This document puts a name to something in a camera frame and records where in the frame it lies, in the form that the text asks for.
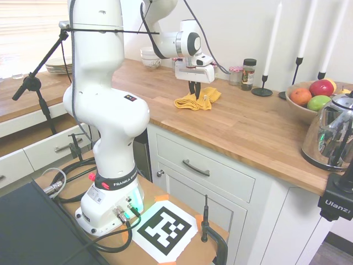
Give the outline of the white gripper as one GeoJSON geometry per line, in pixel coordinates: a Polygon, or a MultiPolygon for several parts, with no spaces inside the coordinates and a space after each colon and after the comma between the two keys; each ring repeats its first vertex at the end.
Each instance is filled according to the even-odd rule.
{"type": "Polygon", "coordinates": [[[195,97],[199,99],[201,83],[212,83],[215,80],[215,71],[212,65],[187,68],[185,63],[177,61],[175,63],[175,77],[188,81],[190,94],[194,94],[195,90],[195,97]]]}

